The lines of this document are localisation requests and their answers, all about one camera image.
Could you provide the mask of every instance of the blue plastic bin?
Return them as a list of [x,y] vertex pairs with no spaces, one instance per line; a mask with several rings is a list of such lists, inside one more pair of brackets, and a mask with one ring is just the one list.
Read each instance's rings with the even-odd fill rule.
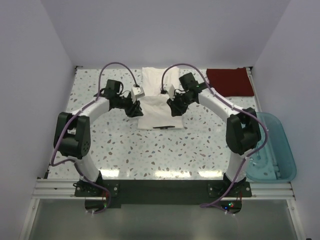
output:
[[[247,177],[261,183],[290,182],[297,174],[297,167],[280,120],[265,112],[257,112],[257,117],[267,127],[269,139],[263,149],[250,157],[246,170]],[[265,140],[265,133],[261,126],[260,131],[261,141],[257,148]]]

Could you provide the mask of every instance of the dark red cloth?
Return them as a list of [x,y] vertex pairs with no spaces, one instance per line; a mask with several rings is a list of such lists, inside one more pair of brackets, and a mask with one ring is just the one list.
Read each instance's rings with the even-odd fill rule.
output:
[[252,97],[255,95],[245,67],[207,69],[206,75],[211,86],[224,97]]

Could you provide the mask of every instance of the speckled tabletop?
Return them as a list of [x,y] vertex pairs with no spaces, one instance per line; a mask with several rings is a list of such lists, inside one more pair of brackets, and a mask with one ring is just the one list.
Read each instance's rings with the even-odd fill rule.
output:
[[[132,70],[138,83],[141,69]],[[180,75],[194,70],[182,69]],[[100,69],[79,69],[67,105],[67,112],[89,102],[97,92]],[[122,81],[131,89],[132,78],[125,69],[104,71],[101,87],[107,79]],[[256,107],[254,97],[228,97],[244,108]],[[112,109],[91,124],[92,159],[104,179],[222,179],[228,168],[230,150],[226,144],[226,125],[205,107],[193,103],[183,115],[182,130],[138,130],[138,119],[129,118],[123,110]],[[56,161],[63,157],[58,153]],[[274,178],[272,167],[267,177]],[[79,178],[69,162],[50,167],[49,179]]]

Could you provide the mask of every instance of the wall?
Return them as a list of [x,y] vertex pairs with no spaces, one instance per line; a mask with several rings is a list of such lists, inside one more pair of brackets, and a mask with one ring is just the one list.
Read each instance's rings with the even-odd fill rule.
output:
[[297,165],[292,182],[308,236],[320,239],[320,1],[292,0],[253,68],[260,103],[282,121]]
[[68,55],[102,67],[253,66],[290,0],[42,0]]
[[39,0],[2,0],[0,23],[0,238],[14,240],[48,167],[73,65]]

